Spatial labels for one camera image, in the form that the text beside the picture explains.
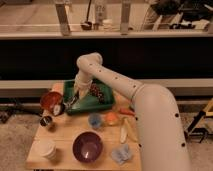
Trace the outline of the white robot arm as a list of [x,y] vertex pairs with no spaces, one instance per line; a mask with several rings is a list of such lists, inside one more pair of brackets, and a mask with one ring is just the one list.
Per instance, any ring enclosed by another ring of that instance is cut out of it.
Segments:
[[105,68],[99,53],[82,55],[76,63],[76,90],[88,90],[97,78],[132,102],[142,145],[141,171],[192,171],[177,102],[167,88]]

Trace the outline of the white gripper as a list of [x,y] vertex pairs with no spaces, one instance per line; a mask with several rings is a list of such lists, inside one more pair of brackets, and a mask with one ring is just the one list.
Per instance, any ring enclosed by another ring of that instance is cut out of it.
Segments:
[[78,94],[80,99],[83,99],[88,94],[91,84],[91,80],[85,81],[76,76],[74,80],[74,93]]

